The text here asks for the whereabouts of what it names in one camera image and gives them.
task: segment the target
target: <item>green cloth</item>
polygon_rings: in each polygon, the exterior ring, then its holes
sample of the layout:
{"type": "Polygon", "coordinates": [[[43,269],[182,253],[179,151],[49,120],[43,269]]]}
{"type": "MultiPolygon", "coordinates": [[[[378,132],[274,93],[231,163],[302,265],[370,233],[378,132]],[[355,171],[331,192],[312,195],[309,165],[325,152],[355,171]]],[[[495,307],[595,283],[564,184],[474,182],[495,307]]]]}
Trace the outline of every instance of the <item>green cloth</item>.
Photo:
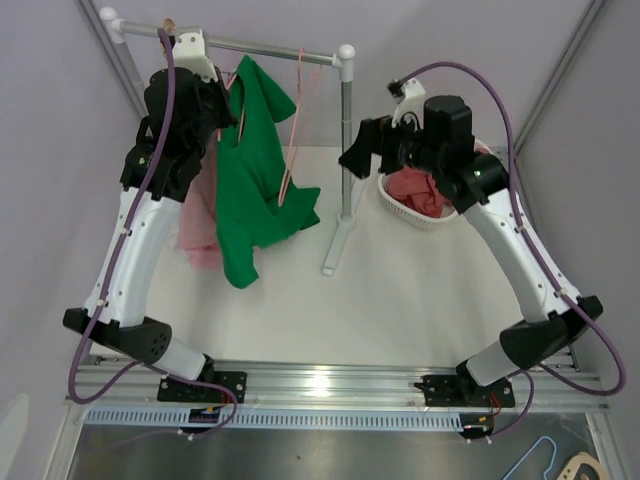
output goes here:
{"type": "Polygon", "coordinates": [[[245,56],[231,87],[231,111],[240,119],[245,107],[244,130],[227,128],[217,153],[217,232],[224,273],[237,288],[258,278],[253,247],[265,248],[298,230],[320,222],[313,208],[319,188],[289,184],[282,207],[278,193],[285,170],[275,123],[295,112],[295,104],[256,62],[245,56]]]}

